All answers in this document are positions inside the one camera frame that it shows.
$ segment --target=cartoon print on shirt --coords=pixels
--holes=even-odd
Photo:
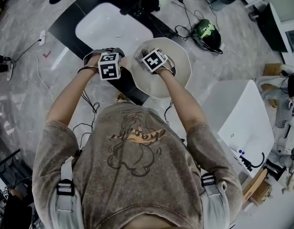
[[[114,169],[124,165],[132,175],[146,176],[155,162],[155,155],[162,154],[162,149],[152,144],[164,137],[165,132],[165,129],[149,128],[141,111],[124,115],[119,134],[109,137],[119,143],[109,147],[113,154],[107,160],[108,165]]]

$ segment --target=red mark on floor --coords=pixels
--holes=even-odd
[[[43,54],[43,57],[44,57],[45,59],[47,59],[47,57],[51,54],[51,52],[52,52],[52,51],[50,51],[48,54]]]

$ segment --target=wristband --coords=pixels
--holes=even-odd
[[[81,70],[85,70],[85,69],[97,69],[97,71],[98,71],[98,67],[97,67],[97,66],[85,66],[85,67],[82,67],[82,68],[77,72],[77,74],[78,74]]]

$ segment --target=black table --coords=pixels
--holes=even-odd
[[[77,38],[76,26],[93,8],[103,2],[110,2],[119,8],[125,6],[123,0],[77,0],[54,22],[49,32],[80,59],[83,59],[92,49]],[[172,29],[150,13],[143,12],[139,16],[129,15],[150,29],[154,38],[168,37],[171,39],[176,36]],[[137,105],[142,105],[149,97],[136,87],[127,69],[121,71],[120,79],[109,82]]]

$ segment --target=power outlet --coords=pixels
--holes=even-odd
[[[43,46],[45,44],[45,30],[40,32],[40,39],[41,41],[39,42],[39,45]]]

